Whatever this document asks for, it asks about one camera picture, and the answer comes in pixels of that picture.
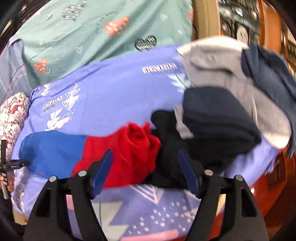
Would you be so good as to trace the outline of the person's left hand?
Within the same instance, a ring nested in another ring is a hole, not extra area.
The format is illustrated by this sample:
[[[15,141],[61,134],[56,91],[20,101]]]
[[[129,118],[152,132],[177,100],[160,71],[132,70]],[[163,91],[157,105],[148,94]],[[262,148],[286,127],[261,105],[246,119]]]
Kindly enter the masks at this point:
[[[14,191],[14,181],[15,181],[15,175],[14,174],[11,174],[8,178],[6,178],[3,175],[0,175],[0,180],[7,183],[6,187],[9,190],[9,192]]]

